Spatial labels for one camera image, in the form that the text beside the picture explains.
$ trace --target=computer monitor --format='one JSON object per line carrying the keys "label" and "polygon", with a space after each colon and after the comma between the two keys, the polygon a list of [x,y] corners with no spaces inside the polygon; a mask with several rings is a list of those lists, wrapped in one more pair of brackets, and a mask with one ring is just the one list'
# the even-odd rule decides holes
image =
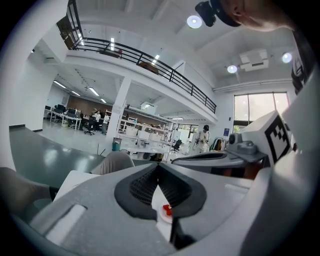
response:
{"label": "computer monitor", "polygon": [[69,108],[68,109],[68,113],[70,114],[75,114],[76,113],[76,110],[74,108]]}
{"label": "computer monitor", "polygon": [[64,105],[60,105],[60,104],[58,104],[58,106],[56,106],[56,108],[58,109],[58,110],[64,110]]}

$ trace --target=white ceiling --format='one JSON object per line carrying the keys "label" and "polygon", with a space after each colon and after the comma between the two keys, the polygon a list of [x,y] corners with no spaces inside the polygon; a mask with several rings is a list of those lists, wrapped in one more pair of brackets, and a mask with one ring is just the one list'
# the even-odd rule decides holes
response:
{"label": "white ceiling", "polygon": [[[252,82],[261,75],[266,80],[290,77],[290,64],[280,61],[284,52],[295,49],[288,29],[258,32],[243,26],[233,28],[219,19],[213,27],[203,23],[198,29],[189,28],[186,20],[197,14],[195,6],[200,1],[77,0],[77,8],[84,37],[113,37],[152,56],[159,54],[170,66],[184,60],[203,72],[205,79],[208,70],[215,87]],[[269,68],[239,70],[238,78],[227,72],[225,67],[242,64],[240,54],[256,49],[266,49]]]}

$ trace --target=green trash bin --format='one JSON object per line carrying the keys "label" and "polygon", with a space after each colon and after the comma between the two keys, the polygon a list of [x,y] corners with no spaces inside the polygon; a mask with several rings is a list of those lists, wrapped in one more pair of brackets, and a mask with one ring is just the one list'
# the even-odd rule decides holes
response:
{"label": "green trash bin", "polygon": [[120,151],[121,141],[121,138],[113,138],[112,151]]}

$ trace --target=window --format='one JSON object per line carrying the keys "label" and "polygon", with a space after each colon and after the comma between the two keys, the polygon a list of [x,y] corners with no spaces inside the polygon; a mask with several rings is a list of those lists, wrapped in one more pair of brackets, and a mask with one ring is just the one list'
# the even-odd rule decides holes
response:
{"label": "window", "polygon": [[245,126],[234,125],[233,126],[233,132],[234,133],[240,133],[244,128],[245,128]]}
{"label": "window", "polygon": [[289,107],[289,101],[286,93],[275,93],[274,94],[275,100],[275,108],[278,110],[279,114],[282,113]]}
{"label": "window", "polygon": [[274,111],[276,109],[273,93],[251,94],[249,95],[250,121]]}
{"label": "window", "polygon": [[249,121],[248,95],[234,97],[234,120]]}
{"label": "window", "polygon": [[233,132],[241,132],[250,123],[274,110],[281,115],[288,106],[286,92],[234,96]]}

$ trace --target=wooden wall panel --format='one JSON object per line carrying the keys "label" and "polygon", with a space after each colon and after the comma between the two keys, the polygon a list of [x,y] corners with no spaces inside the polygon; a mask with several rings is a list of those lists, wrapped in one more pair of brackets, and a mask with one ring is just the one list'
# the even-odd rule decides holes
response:
{"label": "wooden wall panel", "polygon": [[78,98],[70,95],[67,108],[81,110],[84,115],[91,115],[94,109],[100,110],[105,113],[106,110],[111,111],[112,106],[105,105],[102,103],[97,103],[84,98]]}
{"label": "wooden wall panel", "polygon": [[[112,110],[112,106],[97,103],[97,102],[87,100],[84,98],[74,97],[71,95],[70,95],[70,98],[69,98],[69,101],[67,104],[67,108],[81,110],[84,115],[91,115],[91,113],[94,109],[100,110],[102,113],[105,113],[106,110],[108,110],[110,112]],[[157,126],[157,125],[163,126],[165,124],[165,122],[154,120],[152,118],[141,116],[139,114],[135,114],[135,113],[131,113],[131,112],[128,112],[128,113],[131,118],[137,118],[138,123],[154,125],[154,126]]]}

